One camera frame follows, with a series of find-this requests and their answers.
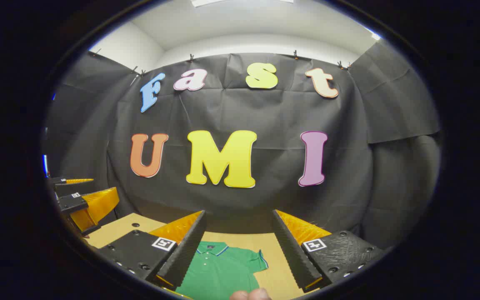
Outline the green T-shirt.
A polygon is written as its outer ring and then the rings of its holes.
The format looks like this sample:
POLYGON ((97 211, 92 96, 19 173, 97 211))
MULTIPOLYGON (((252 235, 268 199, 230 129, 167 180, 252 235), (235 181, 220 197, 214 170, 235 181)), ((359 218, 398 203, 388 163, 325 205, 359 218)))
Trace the green T-shirt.
POLYGON ((261 250, 202 241, 175 292, 193 300, 229 300, 235 292, 258 289, 255 273, 268 268, 261 250))

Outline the ceiling light panel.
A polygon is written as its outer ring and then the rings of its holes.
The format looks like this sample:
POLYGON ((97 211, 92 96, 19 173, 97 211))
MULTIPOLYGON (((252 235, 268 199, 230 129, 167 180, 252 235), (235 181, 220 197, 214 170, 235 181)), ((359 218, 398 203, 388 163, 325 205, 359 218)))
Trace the ceiling light panel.
POLYGON ((273 4, 273 3, 286 3, 286 4, 293 4, 295 0, 189 0, 189 2, 195 8, 199 8, 202 6, 213 5, 217 3, 234 3, 234 4, 242 4, 242 5, 266 5, 266 4, 273 4))

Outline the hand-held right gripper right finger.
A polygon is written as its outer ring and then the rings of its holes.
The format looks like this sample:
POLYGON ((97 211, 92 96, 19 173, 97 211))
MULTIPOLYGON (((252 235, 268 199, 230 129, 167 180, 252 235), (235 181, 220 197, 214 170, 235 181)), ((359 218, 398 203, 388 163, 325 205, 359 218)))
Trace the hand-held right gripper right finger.
POLYGON ((348 230, 330 233, 280 210, 274 210, 272 217, 277 241, 303 292, 348 280, 385 255, 348 230))

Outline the black backdrop cloth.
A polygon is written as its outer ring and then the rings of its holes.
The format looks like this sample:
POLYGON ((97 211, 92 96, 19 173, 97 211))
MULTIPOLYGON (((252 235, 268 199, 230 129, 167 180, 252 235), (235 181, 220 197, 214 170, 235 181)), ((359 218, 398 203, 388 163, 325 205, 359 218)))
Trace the black backdrop cloth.
POLYGON ((207 230, 272 231, 278 209, 381 248, 400 243, 430 202, 440 122, 415 69, 378 42, 349 68, 277 54, 200 57, 143 77, 85 55, 55 92, 45 151, 54 177, 116 187, 106 222, 168 223, 205 210, 207 230), (221 148, 253 131, 253 188, 188 183, 188 134, 221 148))

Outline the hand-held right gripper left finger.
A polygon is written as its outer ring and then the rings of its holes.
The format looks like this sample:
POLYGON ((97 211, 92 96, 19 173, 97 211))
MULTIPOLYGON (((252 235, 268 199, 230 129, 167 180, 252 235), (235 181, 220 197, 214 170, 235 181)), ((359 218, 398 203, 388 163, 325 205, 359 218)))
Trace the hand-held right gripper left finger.
POLYGON ((159 287, 181 286, 206 229, 205 210, 144 232, 133 229, 98 249, 117 268, 159 287))

